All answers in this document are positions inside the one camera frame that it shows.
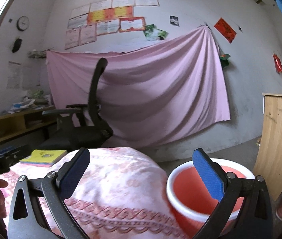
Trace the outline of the wooden low shelf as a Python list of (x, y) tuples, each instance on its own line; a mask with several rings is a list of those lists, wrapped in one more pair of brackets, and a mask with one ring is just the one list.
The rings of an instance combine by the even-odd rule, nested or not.
[(53, 109), (55, 107), (50, 106), (0, 116), (0, 145), (54, 124), (54, 117), (45, 117), (42, 114), (43, 111)]

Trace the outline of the yellow book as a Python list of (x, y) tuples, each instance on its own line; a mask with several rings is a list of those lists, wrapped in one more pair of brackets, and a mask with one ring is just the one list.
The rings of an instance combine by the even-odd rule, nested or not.
[(25, 164), (43, 164), (54, 165), (68, 152), (64, 150), (57, 151), (45, 151), (45, 150), (33, 150), (29, 157), (22, 159), (20, 162)]

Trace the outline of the orange white plastic basin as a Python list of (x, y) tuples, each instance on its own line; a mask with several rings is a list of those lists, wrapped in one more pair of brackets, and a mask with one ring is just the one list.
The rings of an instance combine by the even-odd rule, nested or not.
[[(239, 178), (252, 180), (255, 178), (253, 173), (241, 164), (218, 158), (211, 160), (218, 163), (226, 173), (233, 172)], [(193, 238), (200, 230), (218, 203), (209, 194), (192, 160), (181, 164), (172, 171), (167, 180), (166, 194), (172, 205), (174, 217), (188, 238)], [(239, 197), (236, 201), (222, 234), (225, 234), (234, 225), (243, 199)]]

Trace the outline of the floral pink quilt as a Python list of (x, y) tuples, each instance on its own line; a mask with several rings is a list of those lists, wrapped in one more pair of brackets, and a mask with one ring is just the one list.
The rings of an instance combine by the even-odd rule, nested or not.
[(130, 147), (90, 150), (66, 206), (90, 238), (185, 238), (166, 196), (167, 174)]

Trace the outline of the black office chair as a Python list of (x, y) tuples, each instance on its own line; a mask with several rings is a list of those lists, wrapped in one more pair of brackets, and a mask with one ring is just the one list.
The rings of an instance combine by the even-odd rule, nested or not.
[(57, 131), (38, 146), (39, 150), (65, 150), (100, 148), (112, 135), (113, 130), (100, 116), (97, 100), (99, 79), (108, 64), (107, 59), (98, 60), (89, 89), (87, 104), (67, 105), (65, 109), (43, 111), (44, 116), (56, 116)]

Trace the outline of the red hanging packet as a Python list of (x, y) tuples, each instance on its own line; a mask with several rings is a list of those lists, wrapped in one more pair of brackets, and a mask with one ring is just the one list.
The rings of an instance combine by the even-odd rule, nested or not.
[(280, 60), (280, 58), (275, 53), (273, 54), (273, 60), (274, 60), (274, 63), (275, 63), (276, 72), (278, 74), (282, 74), (282, 63), (281, 63), (281, 60)]

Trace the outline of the pink hanging sheet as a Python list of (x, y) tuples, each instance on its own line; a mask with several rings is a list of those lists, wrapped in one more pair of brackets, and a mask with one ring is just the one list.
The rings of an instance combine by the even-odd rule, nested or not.
[(113, 130), (107, 147), (163, 145), (231, 118), (219, 49), (207, 26), (127, 53), (49, 51), (57, 108), (87, 99), (101, 58), (108, 64), (97, 98)]

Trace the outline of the round wall clock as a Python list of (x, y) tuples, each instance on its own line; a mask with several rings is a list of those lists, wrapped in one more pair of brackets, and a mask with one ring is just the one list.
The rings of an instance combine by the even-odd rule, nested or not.
[(29, 28), (30, 25), (30, 20), (27, 16), (21, 16), (17, 22), (16, 22), (16, 27), (18, 31), (25, 31)]

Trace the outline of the red paper wall square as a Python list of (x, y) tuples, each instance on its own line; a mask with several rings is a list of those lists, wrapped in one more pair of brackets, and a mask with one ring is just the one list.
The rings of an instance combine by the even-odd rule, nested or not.
[(236, 31), (223, 19), (220, 18), (214, 27), (224, 36), (231, 44), (236, 37)]

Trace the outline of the certificates on wall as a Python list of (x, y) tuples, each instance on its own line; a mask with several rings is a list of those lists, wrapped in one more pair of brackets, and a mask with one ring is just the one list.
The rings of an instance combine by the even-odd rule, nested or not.
[(73, 9), (65, 35), (65, 49), (93, 43), (98, 36), (144, 31), (145, 18), (135, 7), (158, 7), (159, 0), (104, 0)]

